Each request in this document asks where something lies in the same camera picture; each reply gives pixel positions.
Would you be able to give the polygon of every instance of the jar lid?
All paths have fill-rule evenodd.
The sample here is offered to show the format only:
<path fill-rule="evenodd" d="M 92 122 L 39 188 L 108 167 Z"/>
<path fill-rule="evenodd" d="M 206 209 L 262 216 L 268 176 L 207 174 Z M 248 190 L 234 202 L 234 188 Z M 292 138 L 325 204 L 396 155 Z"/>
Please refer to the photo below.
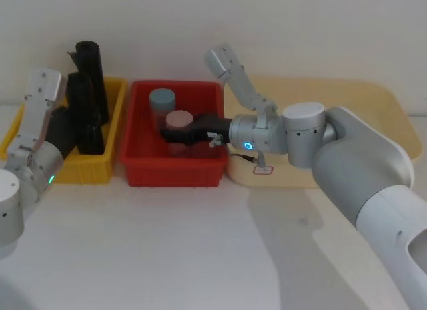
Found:
<path fill-rule="evenodd" d="M 171 130 L 183 129 L 193 122 L 193 115 L 184 110 L 172 111 L 166 116 L 166 127 Z"/>
<path fill-rule="evenodd" d="M 149 105 L 155 111 L 175 110 L 175 93 L 171 89 L 159 88 L 149 94 Z"/>

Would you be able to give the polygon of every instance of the beige tray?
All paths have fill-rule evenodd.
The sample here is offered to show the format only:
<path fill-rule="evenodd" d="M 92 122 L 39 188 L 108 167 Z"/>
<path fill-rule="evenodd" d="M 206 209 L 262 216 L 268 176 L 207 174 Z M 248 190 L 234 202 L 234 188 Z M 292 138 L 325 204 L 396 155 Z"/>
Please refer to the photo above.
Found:
<path fill-rule="evenodd" d="M 396 98 L 388 90 L 363 81 L 335 79 L 286 79 L 252 77 L 257 91 L 272 99 L 278 111 L 292 103 L 317 101 L 326 108 L 347 107 L 367 124 L 399 143 L 415 162 L 422 154 L 421 142 Z M 243 108 L 228 86 L 224 89 L 227 118 L 239 113 L 253 113 Z M 229 145 L 231 153 L 244 153 Z M 230 157 L 228 175 L 249 187 L 317 187 L 310 171 L 302 171 L 288 163 L 286 155 L 266 155 L 267 165 L 274 167 L 271 175 L 254 175 L 254 164 L 240 157 Z"/>

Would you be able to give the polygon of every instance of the white wall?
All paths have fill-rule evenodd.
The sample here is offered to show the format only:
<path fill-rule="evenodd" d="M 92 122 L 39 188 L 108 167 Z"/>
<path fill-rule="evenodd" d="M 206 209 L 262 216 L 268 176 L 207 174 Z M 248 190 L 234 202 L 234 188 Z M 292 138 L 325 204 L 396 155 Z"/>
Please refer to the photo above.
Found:
<path fill-rule="evenodd" d="M 427 0 L 0 0 L 0 101 L 82 39 L 129 79 L 211 79 L 202 55 L 228 41 L 250 73 L 367 79 L 426 114 L 426 20 Z"/>

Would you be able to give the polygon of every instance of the robotic arm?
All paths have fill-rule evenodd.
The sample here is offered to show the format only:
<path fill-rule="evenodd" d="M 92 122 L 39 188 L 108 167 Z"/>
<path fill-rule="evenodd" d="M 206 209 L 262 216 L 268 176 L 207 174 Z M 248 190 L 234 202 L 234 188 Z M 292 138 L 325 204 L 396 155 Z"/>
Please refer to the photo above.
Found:
<path fill-rule="evenodd" d="M 62 139 L 67 137 L 60 134 L 49 138 L 50 142 L 45 140 L 52 112 L 64 98 L 66 86 L 67 78 L 58 71 L 35 69 L 30 74 L 21 126 L 7 149 L 6 166 L 0 169 L 0 247 L 21 236 L 23 208 L 40 200 L 74 146 L 64 147 Z"/>
<path fill-rule="evenodd" d="M 288 154 L 291 165 L 311 169 L 316 183 L 369 242 L 411 310 L 427 309 L 427 203 L 411 187 L 414 168 L 405 150 L 351 111 L 298 103 L 276 112 L 256 93 L 229 45 L 205 55 L 241 105 L 256 115 L 197 118 L 185 131 L 162 131 L 168 142 L 231 143 L 236 149 Z"/>

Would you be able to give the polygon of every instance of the pink lid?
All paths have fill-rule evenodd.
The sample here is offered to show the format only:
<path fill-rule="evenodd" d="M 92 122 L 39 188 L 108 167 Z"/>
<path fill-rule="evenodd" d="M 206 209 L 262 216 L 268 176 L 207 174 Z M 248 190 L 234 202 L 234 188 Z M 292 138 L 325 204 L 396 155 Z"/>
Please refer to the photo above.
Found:
<path fill-rule="evenodd" d="M 166 127 L 171 130 L 179 130 L 193 122 L 193 115 L 184 110 L 172 111 L 166 116 Z"/>

